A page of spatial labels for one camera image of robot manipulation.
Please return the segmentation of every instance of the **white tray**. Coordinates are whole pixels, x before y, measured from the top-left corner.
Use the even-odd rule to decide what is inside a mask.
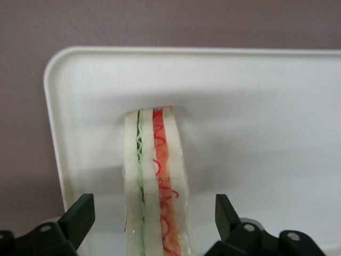
[[[272,235],[341,255],[341,52],[74,47],[45,71],[64,206],[94,193],[81,255],[125,255],[127,111],[173,105],[198,252],[218,239],[215,194]]]

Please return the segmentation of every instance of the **red sauce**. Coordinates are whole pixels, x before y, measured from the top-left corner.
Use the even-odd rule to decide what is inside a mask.
[[[158,165],[156,178],[159,186],[160,221],[164,256],[181,256],[173,204],[173,195],[177,198],[179,197],[179,193],[171,189],[171,179],[167,165],[169,153],[161,110],[154,114],[153,130],[156,151],[156,159],[154,159],[154,162]]]

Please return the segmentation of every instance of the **green filling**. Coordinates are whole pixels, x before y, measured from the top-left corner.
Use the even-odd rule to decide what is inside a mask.
[[[141,201],[142,201],[142,252],[145,255],[145,230],[144,230],[144,191],[143,191],[143,179],[142,179],[142,167],[141,167],[141,160],[142,160],[142,129],[141,129],[141,115],[142,110],[137,112],[137,136],[136,136],[136,145],[137,145],[137,160],[139,162],[139,185],[140,185],[140,192],[141,192]]]

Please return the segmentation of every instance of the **black clamp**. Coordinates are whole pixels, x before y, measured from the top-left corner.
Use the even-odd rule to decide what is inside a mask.
[[[326,256],[305,233],[285,230],[277,238],[242,222],[226,195],[216,195],[215,222],[221,241],[205,256]]]
[[[83,194],[58,222],[43,223],[18,238],[9,230],[0,231],[0,255],[76,256],[94,221],[94,196]]]

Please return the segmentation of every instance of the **metal screw head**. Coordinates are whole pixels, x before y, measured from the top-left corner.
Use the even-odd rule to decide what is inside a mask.
[[[301,240],[299,235],[297,235],[296,233],[293,233],[293,232],[288,233],[288,237],[293,241],[300,241]]]
[[[40,231],[41,232],[45,232],[45,231],[48,231],[48,230],[50,230],[51,229],[51,226],[50,225],[46,225],[46,226],[42,226],[41,228],[40,228]]]
[[[249,231],[249,232],[255,231],[255,227],[252,226],[251,224],[245,224],[244,228],[245,228],[246,231]]]

